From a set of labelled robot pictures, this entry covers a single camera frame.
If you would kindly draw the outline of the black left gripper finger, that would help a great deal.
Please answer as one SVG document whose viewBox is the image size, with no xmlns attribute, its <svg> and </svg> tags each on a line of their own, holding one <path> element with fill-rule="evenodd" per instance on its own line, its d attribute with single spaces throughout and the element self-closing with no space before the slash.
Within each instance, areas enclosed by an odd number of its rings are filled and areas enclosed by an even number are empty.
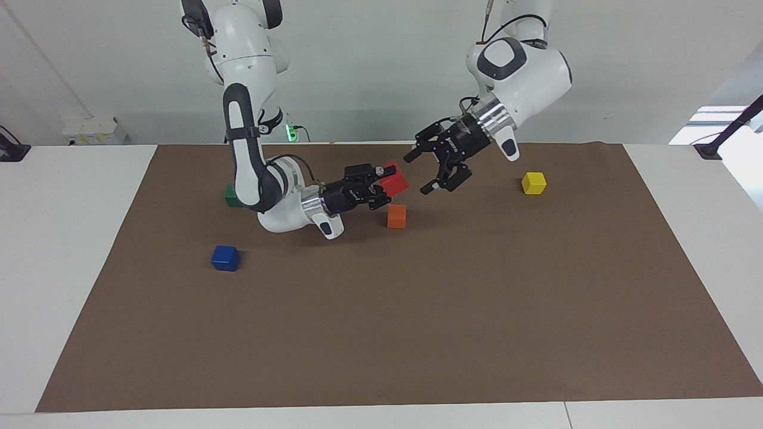
<svg viewBox="0 0 763 429">
<path fill-rule="evenodd" d="M 442 122 L 434 122 L 421 130 L 415 136 L 415 142 L 404 162 L 412 163 L 423 154 L 433 154 L 438 164 L 446 164 L 449 158 L 449 147 L 446 143 L 447 133 Z"/>
<path fill-rule="evenodd" d="M 449 158 L 438 160 L 438 170 L 434 179 L 420 188 L 423 195 L 428 195 L 436 189 L 444 189 L 448 192 L 460 187 L 472 176 L 472 170 L 463 162 L 450 162 Z"/>
</svg>

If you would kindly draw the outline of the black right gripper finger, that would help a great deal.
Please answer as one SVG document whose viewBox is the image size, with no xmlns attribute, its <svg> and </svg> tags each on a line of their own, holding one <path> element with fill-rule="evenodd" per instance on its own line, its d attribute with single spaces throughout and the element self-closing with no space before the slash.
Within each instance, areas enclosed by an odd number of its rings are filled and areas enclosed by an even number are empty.
<svg viewBox="0 0 763 429">
<path fill-rule="evenodd" d="M 392 202 L 392 198 L 381 185 L 370 185 L 366 195 L 366 204 L 371 211 L 380 209 Z"/>
<path fill-rule="evenodd" d="M 380 179 L 393 176 L 397 173 L 397 167 L 391 166 L 373 166 L 371 164 L 357 164 L 346 166 L 344 170 L 344 180 L 356 183 L 374 183 Z"/>
</svg>

